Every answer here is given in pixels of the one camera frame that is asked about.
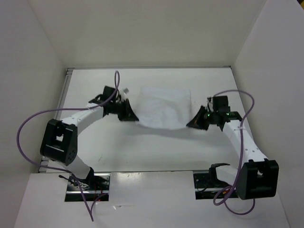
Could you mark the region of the white fabric skirt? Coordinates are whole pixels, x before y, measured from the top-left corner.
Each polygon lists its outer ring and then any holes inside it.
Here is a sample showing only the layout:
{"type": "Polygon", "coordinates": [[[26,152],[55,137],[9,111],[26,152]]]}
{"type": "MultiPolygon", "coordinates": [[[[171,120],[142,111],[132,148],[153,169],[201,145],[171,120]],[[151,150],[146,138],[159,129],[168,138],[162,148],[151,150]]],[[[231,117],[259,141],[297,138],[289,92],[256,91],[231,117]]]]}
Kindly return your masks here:
{"type": "Polygon", "coordinates": [[[134,113],[147,128],[184,129],[192,117],[190,90],[142,87],[134,113]]]}

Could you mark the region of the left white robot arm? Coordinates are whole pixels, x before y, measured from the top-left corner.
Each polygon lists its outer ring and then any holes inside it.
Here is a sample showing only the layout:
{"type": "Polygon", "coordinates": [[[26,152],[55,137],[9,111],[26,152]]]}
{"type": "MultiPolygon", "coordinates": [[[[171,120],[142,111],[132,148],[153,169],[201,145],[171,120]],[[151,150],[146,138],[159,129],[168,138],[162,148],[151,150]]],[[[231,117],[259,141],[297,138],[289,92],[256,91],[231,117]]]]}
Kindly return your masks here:
{"type": "Polygon", "coordinates": [[[83,111],[47,124],[41,154],[78,178],[84,190],[94,186],[89,168],[98,171],[171,171],[198,168],[208,150],[203,133],[187,128],[189,100],[128,99],[83,111]]]}

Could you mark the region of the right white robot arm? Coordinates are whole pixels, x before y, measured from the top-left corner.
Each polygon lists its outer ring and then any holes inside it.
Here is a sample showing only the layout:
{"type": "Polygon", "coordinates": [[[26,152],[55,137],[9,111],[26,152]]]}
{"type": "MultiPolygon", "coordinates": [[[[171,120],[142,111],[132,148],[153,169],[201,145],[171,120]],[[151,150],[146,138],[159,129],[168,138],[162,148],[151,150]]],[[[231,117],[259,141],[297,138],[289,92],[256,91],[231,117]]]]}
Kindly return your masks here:
{"type": "Polygon", "coordinates": [[[204,117],[217,125],[234,146],[241,167],[233,168],[227,163],[216,163],[209,168],[208,181],[214,187],[222,183],[233,185],[242,200],[270,198],[276,195],[279,166],[268,159],[255,144],[247,129],[241,125],[238,112],[214,112],[204,117]]]}

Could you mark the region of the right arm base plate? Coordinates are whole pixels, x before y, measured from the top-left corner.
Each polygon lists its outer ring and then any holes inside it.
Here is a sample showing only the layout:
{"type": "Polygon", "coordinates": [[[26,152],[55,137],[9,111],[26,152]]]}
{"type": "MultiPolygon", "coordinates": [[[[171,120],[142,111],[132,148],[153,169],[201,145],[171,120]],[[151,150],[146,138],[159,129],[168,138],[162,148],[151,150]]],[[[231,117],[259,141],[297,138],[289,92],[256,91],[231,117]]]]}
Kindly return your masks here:
{"type": "Polygon", "coordinates": [[[196,200],[213,199],[219,190],[228,186],[225,182],[212,181],[208,171],[194,171],[193,181],[196,200]]]}

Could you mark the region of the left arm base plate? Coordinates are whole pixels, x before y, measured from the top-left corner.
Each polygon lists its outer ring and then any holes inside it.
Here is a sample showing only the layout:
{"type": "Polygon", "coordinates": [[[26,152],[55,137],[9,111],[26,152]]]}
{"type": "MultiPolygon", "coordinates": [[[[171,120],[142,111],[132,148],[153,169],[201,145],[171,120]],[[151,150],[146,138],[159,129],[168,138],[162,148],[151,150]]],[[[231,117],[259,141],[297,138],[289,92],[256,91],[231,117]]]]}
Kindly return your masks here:
{"type": "MultiPolygon", "coordinates": [[[[84,197],[86,201],[108,201],[109,200],[109,185],[110,185],[110,173],[96,173],[95,178],[97,184],[90,187],[81,185],[84,197]]],[[[81,191],[76,181],[69,177],[65,194],[65,202],[83,202],[81,191]]]]}

